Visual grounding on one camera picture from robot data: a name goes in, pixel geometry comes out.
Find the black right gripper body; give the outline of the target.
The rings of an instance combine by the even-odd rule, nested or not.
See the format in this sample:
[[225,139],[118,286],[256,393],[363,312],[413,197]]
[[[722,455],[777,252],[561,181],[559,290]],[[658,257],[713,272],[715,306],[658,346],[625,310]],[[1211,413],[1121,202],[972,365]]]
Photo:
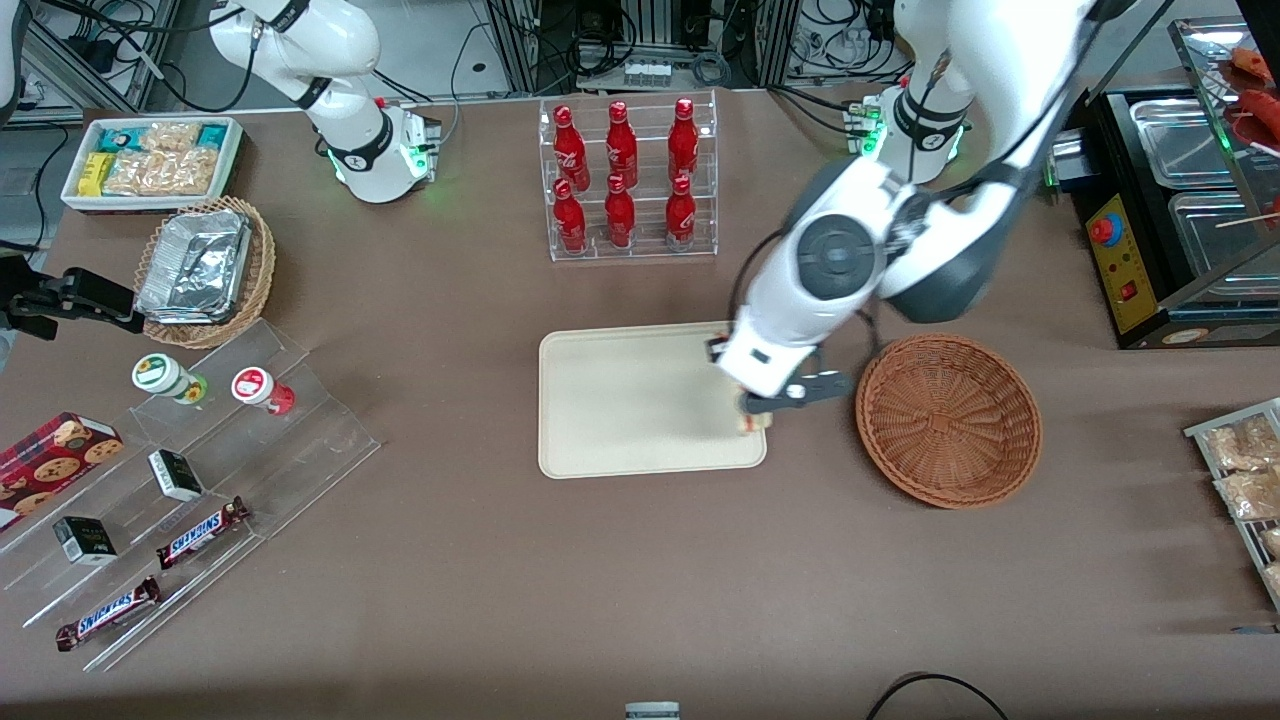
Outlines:
[[33,270],[23,256],[1,258],[1,328],[54,341],[61,309],[61,275]]

